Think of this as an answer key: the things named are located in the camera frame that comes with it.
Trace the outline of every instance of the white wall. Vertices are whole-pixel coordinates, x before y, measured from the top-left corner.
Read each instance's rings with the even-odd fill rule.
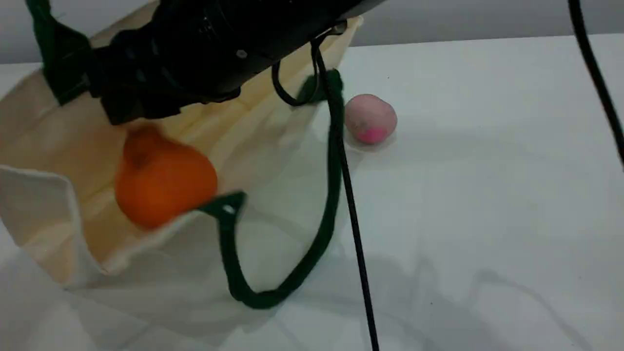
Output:
[[[93,34],[150,0],[52,0],[66,24]],[[584,0],[591,32],[624,32],[624,0]],[[354,44],[570,34],[566,0],[388,0]],[[0,0],[0,63],[39,61],[24,0]]]
[[[624,32],[624,0],[581,0],[591,33]],[[388,0],[355,45],[572,34],[567,0]]]

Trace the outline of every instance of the black cable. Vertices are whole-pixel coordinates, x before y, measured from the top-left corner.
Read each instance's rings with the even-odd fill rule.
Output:
[[[568,0],[568,8],[574,28],[574,36],[577,38],[578,47],[585,60],[585,65],[592,77],[593,85],[596,87],[600,102],[607,115],[607,120],[609,121],[611,132],[613,133],[613,139],[615,140],[615,146],[620,156],[620,162],[624,167],[624,134],[622,133],[622,125],[620,124],[615,106],[609,95],[605,80],[600,72],[598,62],[596,62],[596,57],[593,54],[592,45],[589,42],[587,30],[585,29],[580,0]]]
[[[325,40],[325,38],[329,35],[334,35],[333,32],[328,32],[327,34],[316,38],[311,42],[312,45],[312,63],[314,66],[314,77],[316,79],[316,88],[315,91],[318,90],[318,83],[320,81],[320,85],[323,87],[323,91],[327,98],[327,102],[329,105],[329,114],[334,119],[340,112],[339,109],[344,109],[344,103],[336,101],[336,97],[334,94],[338,92],[332,92],[330,88],[330,83],[327,76],[327,68],[325,67],[325,62],[323,61],[323,55],[321,55],[320,45]],[[280,73],[280,63],[277,62],[273,65],[271,70],[271,76],[273,78],[273,85],[275,86],[275,91],[277,94],[284,100],[285,103],[297,107],[302,106],[308,103],[312,96],[309,99],[302,99],[301,101],[296,100],[292,96],[290,96],[280,84],[279,79]],[[336,143],[338,144],[339,150],[339,158],[340,165],[343,171],[343,180],[344,180],[344,190],[347,197],[347,205],[349,207],[349,216],[351,218],[351,228],[353,231],[353,241],[355,243],[355,251],[356,257],[358,260],[358,270],[359,270],[359,278],[362,285],[362,295],[364,297],[364,309],[366,311],[366,321],[368,323],[368,332],[371,338],[371,349],[373,351],[379,351],[379,339],[377,335],[377,327],[375,324],[375,316],[373,312],[373,300],[371,298],[371,289],[368,284],[368,273],[366,271],[366,261],[364,259],[364,249],[362,248],[362,237],[359,231],[359,221],[358,221],[358,212],[356,210],[355,198],[353,195],[353,185],[351,183],[351,175],[349,173],[349,163],[346,157],[346,151],[344,149],[344,139],[343,134],[341,132],[335,133],[336,135]]]
[[[329,88],[329,81],[327,79],[327,69],[323,62],[323,57],[318,56],[318,67],[321,76],[321,86],[327,96],[327,102],[329,105],[329,113],[339,113],[337,109],[344,109],[344,106],[340,106],[336,103],[335,97]],[[362,238],[359,233],[358,212],[355,206],[355,198],[353,195],[353,185],[351,184],[351,175],[349,174],[349,164],[346,157],[346,151],[344,150],[343,135],[338,137],[339,152],[340,152],[340,164],[343,170],[344,191],[347,196],[347,205],[349,207],[349,216],[351,217],[351,229],[353,231],[353,241],[355,243],[355,252],[358,258],[358,270],[359,278],[362,285],[362,295],[364,297],[364,308],[366,311],[366,321],[368,323],[368,333],[371,338],[371,349],[373,351],[379,351],[379,340],[377,336],[377,327],[375,324],[375,316],[373,312],[373,300],[371,298],[371,289],[368,284],[368,273],[366,272],[366,261],[364,259],[364,250],[362,248]]]

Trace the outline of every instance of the pink stress ball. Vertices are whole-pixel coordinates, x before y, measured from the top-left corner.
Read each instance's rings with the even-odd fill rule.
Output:
[[[363,94],[351,99],[344,108],[347,130],[365,144],[379,144],[396,129],[396,112],[375,95]]]

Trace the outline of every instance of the dark green bag handle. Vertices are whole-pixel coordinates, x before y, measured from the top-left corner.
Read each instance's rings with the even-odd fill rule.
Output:
[[[340,96],[341,104],[344,106],[344,101],[342,101],[343,83],[340,78],[340,73],[336,70],[329,71],[328,79],[331,91],[336,92],[336,95]],[[304,83],[298,99],[301,100],[301,97],[310,94],[315,87],[316,78],[309,78]],[[321,92],[321,89],[319,89],[316,94],[318,96],[312,98],[311,103],[325,100],[326,97]],[[329,242],[334,234],[342,184],[338,142],[342,140],[343,126],[344,109],[343,113],[331,120],[329,127],[327,149],[328,189],[321,225],[319,226],[314,241],[312,241],[308,252],[303,256],[301,262],[299,262],[284,282],[275,290],[263,292],[253,291],[245,280],[245,276],[240,267],[240,260],[238,258],[238,252],[236,251],[236,223],[245,203],[246,195],[242,192],[227,195],[199,208],[200,211],[213,216],[218,221],[219,243],[223,267],[227,275],[230,293],[234,299],[237,299],[253,309],[270,309],[279,305],[301,286],[327,250]]]
[[[89,40],[83,34],[59,23],[51,15],[49,0],[26,0],[34,22],[34,30],[44,61],[44,75],[59,104],[63,105],[87,90],[84,81],[85,66],[94,59]],[[331,91],[344,106],[343,82],[338,71],[328,72]],[[311,77],[299,93],[299,101],[316,104],[326,100],[317,89],[318,78]],[[329,246],[334,233],[341,189],[339,142],[342,140],[344,108],[333,117],[329,127],[327,150],[328,192],[321,224],[312,245],[301,262],[275,290],[254,292],[247,283],[236,251],[236,223],[245,204],[246,194],[237,192],[219,197],[198,210],[218,221],[219,244],[223,267],[232,297],[253,309],[270,309],[282,303],[297,290]]]

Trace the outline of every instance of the white tabletop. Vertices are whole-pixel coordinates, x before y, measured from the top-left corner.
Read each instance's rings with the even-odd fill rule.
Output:
[[[624,114],[624,35],[592,42]],[[0,66],[0,94],[36,67]],[[350,160],[383,351],[621,349],[624,177],[573,38],[355,47],[341,71],[347,97],[378,95],[399,116],[395,137]],[[62,293],[2,233],[0,340],[367,350],[348,222],[333,250],[270,320],[194,340]]]

